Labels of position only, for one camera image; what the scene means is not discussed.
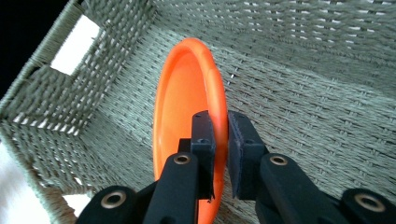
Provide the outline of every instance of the rectangular opening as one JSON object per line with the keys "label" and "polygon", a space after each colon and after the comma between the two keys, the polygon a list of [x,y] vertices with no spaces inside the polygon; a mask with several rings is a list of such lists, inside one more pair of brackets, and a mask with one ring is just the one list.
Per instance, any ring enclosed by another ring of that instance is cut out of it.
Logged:
{"label": "rectangular opening", "polygon": [[99,34],[99,26],[82,15],[64,41],[50,67],[72,75]]}

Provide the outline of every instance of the orange frisbee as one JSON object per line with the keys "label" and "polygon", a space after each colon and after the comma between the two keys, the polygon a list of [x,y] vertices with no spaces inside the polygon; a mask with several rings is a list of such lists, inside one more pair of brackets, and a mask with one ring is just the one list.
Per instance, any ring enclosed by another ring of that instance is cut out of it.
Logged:
{"label": "orange frisbee", "polygon": [[215,199],[199,201],[198,223],[212,223],[219,210],[227,160],[228,119],[221,75],[210,50],[186,38],[163,66],[154,111],[153,163],[158,180],[166,159],[177,153],[180,138],[191,138],[192,116],[208,110],[216,139],[213,187]]}

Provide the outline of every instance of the orange disc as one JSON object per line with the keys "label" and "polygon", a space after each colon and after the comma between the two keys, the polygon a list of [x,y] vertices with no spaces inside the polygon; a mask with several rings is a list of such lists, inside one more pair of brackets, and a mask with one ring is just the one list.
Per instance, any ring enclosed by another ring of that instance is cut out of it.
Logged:
{"label": "orange disc", "polygon": [[180,138],[191,138],[192,116],[208,110],[216,139],[215,199],[200,200],[198,223],[213,223],[223,191],[227,160],[228,119],[221,75],[210,50],[186,38],[169,53],[163,66],[154,111],[153,162],[159,179],[166,159],[177,153]]}

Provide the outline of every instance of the basket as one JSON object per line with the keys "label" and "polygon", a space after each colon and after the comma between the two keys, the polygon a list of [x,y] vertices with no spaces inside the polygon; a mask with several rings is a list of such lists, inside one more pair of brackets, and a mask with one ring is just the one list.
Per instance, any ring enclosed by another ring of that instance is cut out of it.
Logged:
{"label": "basket", "polygon": [[[50,67],[85,15],[100,26],[68,76]],[[396,203],[393,1],[70,1],[0,103],[0,135],[52,222],[63,198],[153,181],[156,88],[170,49],[209,46],[228,108],[324,192],[367,188]],[[216,223],[255,223],[225,190]]]}

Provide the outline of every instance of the metal rivet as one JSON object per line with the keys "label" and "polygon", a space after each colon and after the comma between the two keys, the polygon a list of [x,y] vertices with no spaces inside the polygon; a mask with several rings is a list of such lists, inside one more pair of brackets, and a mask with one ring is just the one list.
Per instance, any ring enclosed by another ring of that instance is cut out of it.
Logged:
{"label": "metal rivet", "polygon": [[[118,197],[116,202],[111,202],[111,197]],[[111,193],[108,193],[101,201],[101,205],[104,208],[116,208],[122,205],[126,200],[126,194],[123,190],[115,190]]]}
{"label": "metal rivet", "polygon": [[381,203],[381,201],[369,194],[359,193],[355,195],[355,201],[363,208],[373,212],[383,212],[386,209],[385,205]]}
{"label": "metal rivet", "polygon": [[281,156],[273,156],[270,158],[270,161],[275,165],[286,165],[288,164],[288,160]]}
{"label": "metal rivet", "polygon": [[182,155],[174,158],[174,162],[179,165],[187,164],[191,161],[189,156]]}

